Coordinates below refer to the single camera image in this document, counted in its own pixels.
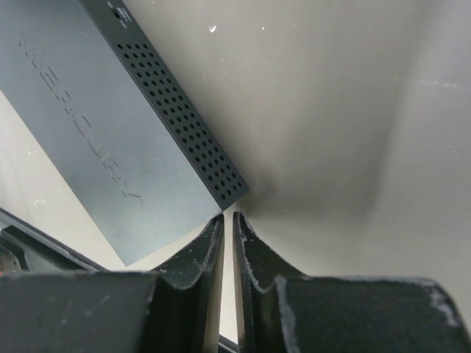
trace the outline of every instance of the router vent grille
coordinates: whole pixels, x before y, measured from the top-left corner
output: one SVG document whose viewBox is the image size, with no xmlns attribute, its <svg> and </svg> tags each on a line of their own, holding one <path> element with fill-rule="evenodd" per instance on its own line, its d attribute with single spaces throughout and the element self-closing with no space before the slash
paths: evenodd
<svg viewBox="0 0 471 353">
<path fill-rule="evenodd" d="M 199 113 L 149 44 L 118 44 L 118 52 L 151 105 L 205 184 L 226 208 L 247 186 Z"/>
</svg>

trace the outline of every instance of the ventilation holes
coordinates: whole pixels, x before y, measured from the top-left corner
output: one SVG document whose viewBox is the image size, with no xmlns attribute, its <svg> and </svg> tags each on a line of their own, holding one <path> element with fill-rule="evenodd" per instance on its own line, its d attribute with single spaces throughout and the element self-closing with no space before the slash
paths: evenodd
<svg viewBox="0 0 471 353">
<path fill-rule="evenodd" d="M 163 114 L 164 123 L 167 121 L 175 138 L 188 151 L 188 158 L 210 182 L 208 187 L 216 192 L 215 196 L 226 200 L 236 193 L 243 185 L 241 180 L 155 50 L 147 44 L 118 44 L 117 47 L 149 101 Z"/>
</svg>

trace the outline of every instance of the black router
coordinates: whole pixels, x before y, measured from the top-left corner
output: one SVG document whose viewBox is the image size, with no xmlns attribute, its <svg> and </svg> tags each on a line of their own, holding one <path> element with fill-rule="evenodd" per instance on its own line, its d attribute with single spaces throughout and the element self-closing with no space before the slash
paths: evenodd
<svg viewBox="0 0 471 353">
<path fill-rule="evenodd" d="M 0 46 L 0 90 L 125 264 L 247 192 L 122 1 L 3 0 Z"/>
</svg>

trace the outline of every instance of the white wall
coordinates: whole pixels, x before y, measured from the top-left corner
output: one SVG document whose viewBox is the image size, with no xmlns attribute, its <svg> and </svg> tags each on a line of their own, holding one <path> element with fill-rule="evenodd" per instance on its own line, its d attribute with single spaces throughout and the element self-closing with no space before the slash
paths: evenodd
<svg viewBox="0 0 471 353">
<path fill-rule="evenodd" d="M 126 3 L 252 186 L 238 206 L 268 244 L 313 275 L 432 277 L 471 322 L 471 2 Z M 86 214 L 1 112 L 1 182 L 17 186 L 1 205 L 120 268 L 103 240 L 83 244 Z M 231 258 L 222 333 L 235 340 Z"/>
</svg>

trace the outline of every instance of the white surface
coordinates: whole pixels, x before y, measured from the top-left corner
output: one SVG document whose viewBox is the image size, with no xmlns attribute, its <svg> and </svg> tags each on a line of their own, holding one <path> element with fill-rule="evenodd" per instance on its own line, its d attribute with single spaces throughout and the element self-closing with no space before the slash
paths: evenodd
<svg viewBox="0 0 471 353">
<path fill-rule="evenodd" d="M 313 275 L 432 277 L 471 321 L 469 1 L 127 4 L 250 183 L 239 207 L 270 246 Z M 121 268 L 0 102 L 2 207 Z M 228 266 L 235 340 L 232 281 Z"/>
</svg>

